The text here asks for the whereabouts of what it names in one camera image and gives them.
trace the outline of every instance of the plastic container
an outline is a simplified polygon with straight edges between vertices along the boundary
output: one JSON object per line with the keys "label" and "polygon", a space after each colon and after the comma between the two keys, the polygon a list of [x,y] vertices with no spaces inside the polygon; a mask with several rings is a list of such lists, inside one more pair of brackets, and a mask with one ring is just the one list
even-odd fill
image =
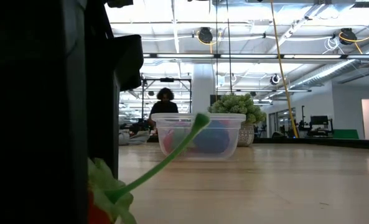
{"label": "plastic container", "polygon": [[[195,114],[158,113],[152,114],[156,122],[159,145],[165,155],[170,154],[188,135]],[[186,159],[218,160],[230,157],[238,142],[238,132],[245,114],[210,114],[210,124],[190,143]]]}

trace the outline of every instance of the dark hair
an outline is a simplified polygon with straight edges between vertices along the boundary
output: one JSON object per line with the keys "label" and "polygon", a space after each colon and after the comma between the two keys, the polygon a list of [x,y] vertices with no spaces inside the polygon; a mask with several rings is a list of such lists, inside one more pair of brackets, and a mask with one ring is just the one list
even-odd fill
{"label": "dark hair", "polygon": [[166,96],[167,96],[167,98],[169,100],[173,100],[174,99],[173,92],[170,89],[168,89],[168,88],[163,88],[163,89],[159,90],[159,93],[157,95],[157,99],[158,100],[162,100],[162,98],[164,97],[165,94],[166,94]]}

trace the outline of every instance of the white column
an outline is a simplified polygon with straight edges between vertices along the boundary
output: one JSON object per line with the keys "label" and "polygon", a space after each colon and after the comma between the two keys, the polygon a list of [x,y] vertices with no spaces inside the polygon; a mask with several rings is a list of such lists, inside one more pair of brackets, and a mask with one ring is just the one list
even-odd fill
{"label": "white column", "polygon": [[195,64],[192,74],[192,113],[205,113],[210,95],[215,94],[215,74],[212,64]]}

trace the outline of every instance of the plant pot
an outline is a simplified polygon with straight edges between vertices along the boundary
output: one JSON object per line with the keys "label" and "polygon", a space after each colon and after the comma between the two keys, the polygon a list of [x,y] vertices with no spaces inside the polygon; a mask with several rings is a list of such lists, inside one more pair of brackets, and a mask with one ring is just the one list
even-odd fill
{"label": "plant pot", "polygon": [[253,124],[242,122],[240,132],[238,133],[237,146],[248,147],[252,144],[254,138],[255,138],[255,130]]}

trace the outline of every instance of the table surface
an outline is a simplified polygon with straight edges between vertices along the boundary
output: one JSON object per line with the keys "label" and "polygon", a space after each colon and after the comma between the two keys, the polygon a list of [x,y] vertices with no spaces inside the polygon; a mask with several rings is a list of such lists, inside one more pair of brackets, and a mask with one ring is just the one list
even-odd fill
{"label": "table surface", "polygon": [[[119,179],[164,158],[158,143],[119,147]],[[226,161],[175,161],[133,191],[139,224],[369,224],[369,150],[239,147]]]}

